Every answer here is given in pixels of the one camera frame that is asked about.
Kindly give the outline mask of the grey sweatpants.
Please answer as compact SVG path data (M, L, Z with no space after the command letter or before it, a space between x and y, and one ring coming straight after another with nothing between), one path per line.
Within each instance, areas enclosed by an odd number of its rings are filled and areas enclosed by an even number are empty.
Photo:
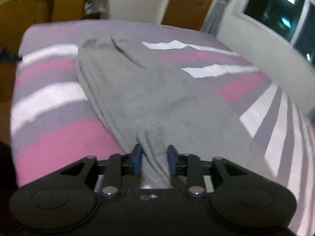
M77 74L91 106L124 152L144 149L141 178L146 189L181 188L170 175L167 147L202 160L223 157L272 179L239 117L214 88L153 50L123 35L98 34L77 55Z

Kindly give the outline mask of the striped pink purple bed sheet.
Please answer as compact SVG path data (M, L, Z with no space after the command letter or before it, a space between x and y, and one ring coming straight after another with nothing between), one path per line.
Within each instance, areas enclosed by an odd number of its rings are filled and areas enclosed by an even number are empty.
M123 177L123 192L102 198L86 219L63 228L13 222L12 235L314 235L314 129L292 99L245 58L199 31L118 20L72 26L34 25L24 34L10 130L19 189L87 156L127 155L91 106L77 74L79 47L89 38L123 35L156 57L211 85L231 107L273 178L292 192L288 226L240 224L220 217L207 199L184 188L146 189Z

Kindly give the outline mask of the wooden cabinet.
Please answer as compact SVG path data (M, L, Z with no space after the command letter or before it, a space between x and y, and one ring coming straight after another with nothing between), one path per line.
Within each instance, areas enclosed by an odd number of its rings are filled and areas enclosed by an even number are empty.
M10 142L10 105L18 51L33 25L72 26L109 14L108 0L1 0L1 141Z

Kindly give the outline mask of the aluminium sliding window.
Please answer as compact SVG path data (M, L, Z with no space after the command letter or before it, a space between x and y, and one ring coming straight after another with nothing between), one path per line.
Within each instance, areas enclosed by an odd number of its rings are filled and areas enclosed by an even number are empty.
M233 14L279 36L314 67L314 0L238 0Z

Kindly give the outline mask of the brown wooden door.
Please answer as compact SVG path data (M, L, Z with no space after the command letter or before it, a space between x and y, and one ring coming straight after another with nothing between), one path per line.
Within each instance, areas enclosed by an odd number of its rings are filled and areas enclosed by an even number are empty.
M199 31L212 0L169 0L162 24Z

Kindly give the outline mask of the left grey curtain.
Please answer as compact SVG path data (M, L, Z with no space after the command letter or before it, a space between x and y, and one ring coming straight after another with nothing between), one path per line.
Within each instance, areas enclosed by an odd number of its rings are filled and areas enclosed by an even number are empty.
M201 27L201 31L217 37L225 8L230 0L214 0Z

